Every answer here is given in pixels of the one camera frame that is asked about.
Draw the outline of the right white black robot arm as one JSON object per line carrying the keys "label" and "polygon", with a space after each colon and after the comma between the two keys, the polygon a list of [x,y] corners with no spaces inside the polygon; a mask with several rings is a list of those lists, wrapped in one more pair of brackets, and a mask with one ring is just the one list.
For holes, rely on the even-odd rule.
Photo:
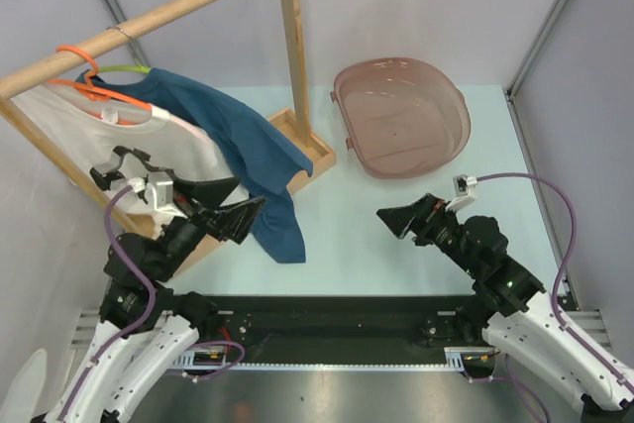
{"label": "right white black robot arm", "polygon": [[633,370],[572,321],[508,254],[494,218],[461,222],[432,194],[376,215],[396,238],[411,235],[417,246],[436,247],[473,280],[475,294],[457,312],[465,343],[498,348],[556,390],[585,422],[617,421],[632,409]]}

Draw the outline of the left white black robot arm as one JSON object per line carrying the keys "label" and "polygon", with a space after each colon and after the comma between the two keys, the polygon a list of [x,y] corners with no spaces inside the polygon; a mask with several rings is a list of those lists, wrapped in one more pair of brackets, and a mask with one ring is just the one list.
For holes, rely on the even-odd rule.
{"label": "left white black robot arm", "polygon": [[110,215],[104,217],[110,284],[99,320],[79,369],[39,422],[127,422],[180,354],[212,341],[222,326],[217,305],[197,292],[177,295],[165,284],[205,237],[242,243],[265,203],[252,197],[227,204],[240,183],[235,177],[192,182],[169,170],[105,176],[120,187],[107,212],[135,194],[172,219],[150,239],[115,235]]}

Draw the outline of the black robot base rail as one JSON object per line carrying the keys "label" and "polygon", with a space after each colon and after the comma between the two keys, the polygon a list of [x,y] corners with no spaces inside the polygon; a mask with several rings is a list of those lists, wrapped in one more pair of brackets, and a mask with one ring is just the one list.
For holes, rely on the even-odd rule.
{"label": "black robot base rail", "polygon": [[458,317],[458,296],[214,296],[229,336],[253,365],[437,364],[450,348],[489,346]]}

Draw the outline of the white printed t shirt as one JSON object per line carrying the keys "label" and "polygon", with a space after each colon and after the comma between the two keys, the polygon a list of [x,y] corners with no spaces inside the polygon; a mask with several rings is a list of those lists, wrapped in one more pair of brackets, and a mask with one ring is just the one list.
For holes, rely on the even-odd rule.
{"label": "white printed t shirt", "polygon": [[151,165],[170,168],[185,180],[232,175],[202,129],[155,105],[145,110],[115,99],[92,101],[70,86],[50,83],[14,97],[13,103],[84,173],[122,146],[150,155]]}

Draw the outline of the blue t shirt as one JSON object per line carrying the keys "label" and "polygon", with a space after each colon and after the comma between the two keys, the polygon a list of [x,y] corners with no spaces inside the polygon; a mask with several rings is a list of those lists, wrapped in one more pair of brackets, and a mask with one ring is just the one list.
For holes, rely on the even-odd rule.
{"label": "blue t shirt", "polygon": [[156,67],[136,83],[110,83],[98,75],[91,82],[159,106],[204,130],[250,195],[265,198],[252,227],[257,242],[279,264],[306,262],[305,243],[287,186],[301,171],[311,175],[313,163],[272,123],[236,98]]}

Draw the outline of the orange clothes hanger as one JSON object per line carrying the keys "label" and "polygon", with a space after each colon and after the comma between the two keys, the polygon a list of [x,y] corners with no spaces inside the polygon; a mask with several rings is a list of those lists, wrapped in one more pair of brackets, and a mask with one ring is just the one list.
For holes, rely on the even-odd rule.
{"label": "orange clothes hanger", "polygon": [[89,54],[70,45],[60,45],[55,51],[73,53],[90,66],[81,77],[81,81],[61,78],[47,81],[47,86],[51,87],[53,92],[60,93],[77,109],[107,124],[122,126],[142,124],[152,118],[153,108],[149,103],[99,87],[94,83],[99,67]]}

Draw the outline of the green clothes hanger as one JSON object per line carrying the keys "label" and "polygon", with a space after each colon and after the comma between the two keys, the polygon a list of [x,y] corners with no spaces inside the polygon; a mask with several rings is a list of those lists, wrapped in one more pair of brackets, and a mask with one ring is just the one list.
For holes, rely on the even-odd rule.
{"label": "green clothes hanger", "polygon": [[139,74],[148,74],[150,71],[150,67],[142,64],[114,64],[102,66],[100,68],[100,72],[134,72]]}

